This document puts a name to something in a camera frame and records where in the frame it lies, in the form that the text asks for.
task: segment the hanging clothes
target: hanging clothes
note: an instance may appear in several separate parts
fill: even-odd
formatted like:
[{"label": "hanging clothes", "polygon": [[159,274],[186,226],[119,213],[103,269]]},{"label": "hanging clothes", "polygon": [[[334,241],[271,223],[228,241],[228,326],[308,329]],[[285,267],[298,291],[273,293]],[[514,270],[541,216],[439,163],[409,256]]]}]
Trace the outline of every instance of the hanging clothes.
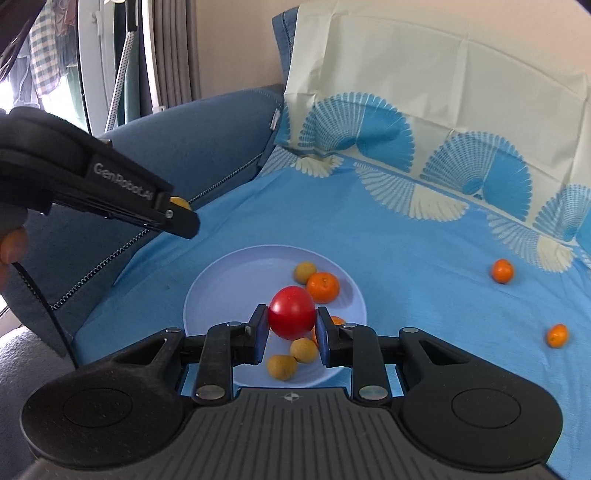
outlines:
[{"label": "hanging clothes", "polygon": [[53,0],[53,11],[56,16],[56,35],[65,35],[68,26],[72,24],[72,12],[70,9],[70,16],[68,16],[68,8],[70,0]]},{"label": "hanging clothes", "polygon": [[76,26],[76,17],[77,17],[76,0],[69,0],[68,5],[66,7],[66,18],[65,18],[64,22],[66,23],[66,25],[69,25],[71,27],[75,27]]},{"label": "hanging clothes", "polygon": [[47,1],[29,32],[31,74],[40,96],[55,90],[61,78],[53,1]]},{"label": "hanging clothes", "polygon": [[56,37],[56,47],[60,77],[63,77],[67,75],[68,67],[78,65],[76,29],[66,25],[64,33]]},{"label": "hanging clothes", "polygon": [[31,49],[29,39],[22,44],[21,51],[8,73],[8,81],[12,88],[12,106],[30,106],[41,108],[41,101],[33,86],[31,74]]}]

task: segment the blue fabric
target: blue fabric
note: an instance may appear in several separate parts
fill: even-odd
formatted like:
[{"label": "blue fabric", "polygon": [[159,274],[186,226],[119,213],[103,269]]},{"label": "blue fabric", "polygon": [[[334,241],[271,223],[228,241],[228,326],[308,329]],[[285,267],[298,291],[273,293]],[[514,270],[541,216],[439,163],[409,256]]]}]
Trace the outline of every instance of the blue fabric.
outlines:
[{"label": "blue fabric", "polygon": [[[438,208],[430,210],[433,196]],[[564,273],[545,271],[528,256],[531,245],[520,255],[505,244],[503,228],[520,232],[520,225],[507,224],[512,220],[348,157],[314,162],[276,150],[259,178],[199,215],[202,230],[193,240],[162,234],[129,262],[78,331],[74,344],[83,362],[182,326],[193,280],[222,255],[294,245],[327,256],[353,277],[379,334],[415,326],[548,389],[564,415],[550,465],[568,480],[588,480],[591,277],[579,258]],[[499,258],[515,265],[508,285],[489,276]],[[545,332],[561,322],[570,342],[550,349]],[[400,394],[394,369],[388,372]],[[349,382],[345,372],[330,385]]]},{"label": "blue fabric", "polygon": [[[193,203],[199,208],[256,176],[257,161],[270,153],[269,126],[282,103],[282,96],[273,90],[243,90],[139,119],[107,137],[114,148],[174,185],[176,195],[190,200],[211,189]],[[48,217],[30,212],[26,227],[30,248],[22,264],[50,304],[141,231],[60,206],[53,207]],[[66,332],[76,333],[133,254],[154,237],[154,233],[145,235],[108,262],[56,310]],[[18,275],[11,276],[3,295],[23,324],[65,355],[47,313]]]},{"label": "blue fabric", "polygon": [[294,38],[296,37],[298,8],[290,8],[273,17],[273,32],[275,32],[275,40],[279,48],[284,83],[287,83],[287,77],[290,74],[291,54],[294,50]]}]

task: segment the checkered cloth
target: checkered cloth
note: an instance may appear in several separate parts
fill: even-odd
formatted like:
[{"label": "checkered cloth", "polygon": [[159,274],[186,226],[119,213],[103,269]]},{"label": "checkered cloth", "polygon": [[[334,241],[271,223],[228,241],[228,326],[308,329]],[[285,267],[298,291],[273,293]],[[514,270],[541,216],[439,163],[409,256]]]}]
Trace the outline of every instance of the checkered cloth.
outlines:
[{"label": "checkered cloth", "polygon": [[56,17],[53,1],[47,0],[35,20],[31,41],[31,74],[37,95],[51,93],[60,83],[60,62],[56,44]]}]

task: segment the hand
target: hand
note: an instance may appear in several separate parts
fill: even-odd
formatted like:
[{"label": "hand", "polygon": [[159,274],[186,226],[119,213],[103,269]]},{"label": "hand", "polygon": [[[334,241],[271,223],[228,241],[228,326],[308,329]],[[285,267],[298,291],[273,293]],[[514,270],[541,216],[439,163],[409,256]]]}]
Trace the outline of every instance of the hand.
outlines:
[{"label": "hand", "polygon": [[0,293],[8,283],[9,265],[20,262],[28,247],[29,236],[23,227],[10,232],[0,243]]}]

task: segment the screw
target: screw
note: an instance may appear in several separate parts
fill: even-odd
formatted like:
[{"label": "screw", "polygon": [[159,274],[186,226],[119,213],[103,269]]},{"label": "screw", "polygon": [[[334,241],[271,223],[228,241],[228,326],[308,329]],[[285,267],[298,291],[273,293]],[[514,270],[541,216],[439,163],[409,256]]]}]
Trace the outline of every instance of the screw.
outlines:
[{"label": "screw", "polygon": [[379,385],[366,385],[359,389],[359,396],[364,400],[382,400],[388,396],[388,390]]},{"label": "screw", "polygon": [[197,389],[196,394],[202,400],[219,400],[226,391],[219,385],[204,385]]}]

